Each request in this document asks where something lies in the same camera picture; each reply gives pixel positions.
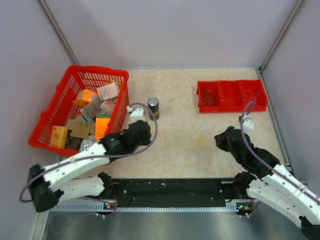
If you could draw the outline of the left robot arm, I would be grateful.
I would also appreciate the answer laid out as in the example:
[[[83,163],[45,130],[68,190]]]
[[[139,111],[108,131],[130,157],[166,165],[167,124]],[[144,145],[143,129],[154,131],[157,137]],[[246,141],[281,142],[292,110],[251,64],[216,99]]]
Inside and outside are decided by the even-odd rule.
[[[138,147],[150,147],[153,142],[151,136],[149,124],[138,120],[121,132],[107,134],[66,160],[47,166],[32,166],[28,171],[26,189],[35,211],[45,212],[62,201],[74,198],[99,195],[109,198],[114,187],[106,173],[85,179],[79,179],[79,176],[117,159],[138,155]]]

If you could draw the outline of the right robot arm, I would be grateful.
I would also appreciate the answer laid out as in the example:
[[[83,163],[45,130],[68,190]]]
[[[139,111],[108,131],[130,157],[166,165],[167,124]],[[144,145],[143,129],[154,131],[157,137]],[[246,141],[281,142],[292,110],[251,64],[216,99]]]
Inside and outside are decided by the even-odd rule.
[[[233,181],[239,198],[256,199],[291,220],[309,240],[320,238],[320,197],[297,180],[269,151],[255,147],[239,128],[215,135],[216,146],[230,153],[245,171]]]

